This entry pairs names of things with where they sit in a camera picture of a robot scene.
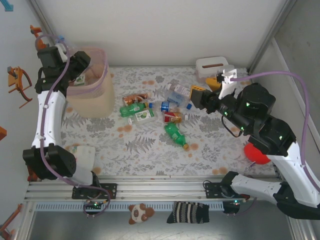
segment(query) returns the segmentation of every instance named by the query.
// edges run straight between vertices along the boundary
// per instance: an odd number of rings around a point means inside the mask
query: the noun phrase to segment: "black and white sock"
[[[198,202],[175,201],[166,223],[203,224],[209,222],[209,205]]]

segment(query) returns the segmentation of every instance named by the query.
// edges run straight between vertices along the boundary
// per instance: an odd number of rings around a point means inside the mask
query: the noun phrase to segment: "table surface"
[[[168,83],[198,85],[192,67],[115,67],[110,68],[115,106],[106,118],[84,118],[68,106],[61,127],[62,144],[95,147],[94,172],[108,176],[207,176],[236,171],[250,175],[274,176],[271,163],[252,165],[244,154],[248,136],[233,137],[221,124],[219,113],[205,110],[181,110],[189,120],[178,124],[190,146],[185,151],[175,144],[164,130],[163,115],[156,121],[129,126],[121,118],[122,97],[134,93],[153,92],[153,101],[163,101]],[[238,94],[250,82],[239,82]],[[237,134],[239,130],[228,120],[226,125]]]

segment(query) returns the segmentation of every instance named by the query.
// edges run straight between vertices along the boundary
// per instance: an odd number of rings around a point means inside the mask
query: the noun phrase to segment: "gray floor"
[[[205,224],[167,224],[169,212],[156,212],[129,225],[129,212],[107,212],[87,219],[80,212],[38,212],[30,240],[291,240],[287,218],[274,205],[259,201],[243,216],[211,211]]]

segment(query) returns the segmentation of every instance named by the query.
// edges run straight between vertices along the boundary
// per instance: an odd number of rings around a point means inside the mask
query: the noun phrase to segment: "green bottle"
[[[120,107],[120,113],[121,117],[129,117],[132,116],[136,113],[141,112],[143,109],[147,108],[149,104],[147,102],[141,103],[141,102],[136,102],[133,103],[129,106],[122,106]]]
[[[189,145],[186,143],[185,135],[180,132],[179,128],[177,128],[173,122],[168,123],[164,127],[164,130],[176,144],[181,145],[185,150],[189,148]]]

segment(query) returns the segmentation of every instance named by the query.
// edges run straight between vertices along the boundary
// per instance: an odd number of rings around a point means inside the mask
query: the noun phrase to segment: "red ball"
[[[244,154],[251,162],[255,162],[256,164],[263,165],[270,162],[267,155],[264,155],[259,149],[255,148],[251,142],[245,145]]]

